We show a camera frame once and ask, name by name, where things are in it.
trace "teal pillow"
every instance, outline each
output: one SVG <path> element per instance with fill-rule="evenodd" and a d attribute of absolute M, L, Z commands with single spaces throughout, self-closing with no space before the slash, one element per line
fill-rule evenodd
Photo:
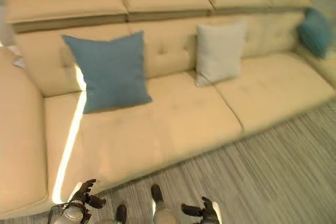
<path fill-rule="evenodd" d="M 85 114 L 152 101 L 143 72 L 143 31 L 112 41 L 62 38 L 71 48 L 87 85 Z"/>
<path fill-rule="evenodd" d="M 299 26 L 299 36 L 305 47 L 314 55 L 325 58 L 332 41 L 332 31 L 321 12 L 312 7 L 307 9 L 306 18 Z"/>

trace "white pillow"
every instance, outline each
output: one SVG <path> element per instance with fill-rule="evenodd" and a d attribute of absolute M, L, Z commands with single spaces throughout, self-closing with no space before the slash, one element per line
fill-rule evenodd
<path fill-rule="evenodd" d="M 198 25 L 196 85 L 202 87 L 240 74 L 246 20 L 220 26 Z"/>
<path fill-rule="evenodd" d="M 23 69 L 26 69 L 26 63 L 25 63 L 25 60 L 24 58 L 21 56 L 21 53 L 18 49 L 17 46 L 8 46 L 7 47 L 13 54 L 15 54 L 17 56 L 17 58 L 12 62 L 12 64 L 15 66 L 15 67 L 19 67 L 19 68 L 23 68 Z"/>

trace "sofa armrest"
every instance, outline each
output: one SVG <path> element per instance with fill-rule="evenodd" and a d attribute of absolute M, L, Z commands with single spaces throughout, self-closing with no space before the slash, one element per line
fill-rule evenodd
<path fill-rule="evenodd" d="M 43 97 L 0 47 L 0 219 L 47 196 Z"/>
<path fill-rule="evenodd" d="M 336 89 L 336 52 L 329 51 L 325 59 L 314 56 L 306 47 L 299 45 L 295 52 L 303 57 L 315 70 Z"/>

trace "gray striped carpet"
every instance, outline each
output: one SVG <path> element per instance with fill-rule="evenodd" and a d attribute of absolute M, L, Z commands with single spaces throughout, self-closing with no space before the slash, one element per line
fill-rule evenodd
<path fill-rule="evenodd" d="M 224 223 L 336 223 L 336 100 L 266 132 L 100 193 L 107 200 L 90 223 L 110 219 L 120 203 L 128 223 L 151 223 L 150 187 L 158 183 L 180 223 L 197 219 L 181 203 L 218 202 Z M 0 224 L 46 223 L 47 214 Z"/>

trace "beige leather sofa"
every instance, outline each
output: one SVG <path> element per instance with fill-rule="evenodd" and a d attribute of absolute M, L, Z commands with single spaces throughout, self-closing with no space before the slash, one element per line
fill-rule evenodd
<path fill-rule="evenodd" d="M 7 0 L 27 70 L 0 49 L 0 218 L 46 211 L 262 131 L 335 96 L 294 49 L 308 0 Z M 247 19 L 241 75 L 195 86 L 196 26 Z M 82 115 L 85 85 L 62 34 L 144 30 L 149 104 Z"/>

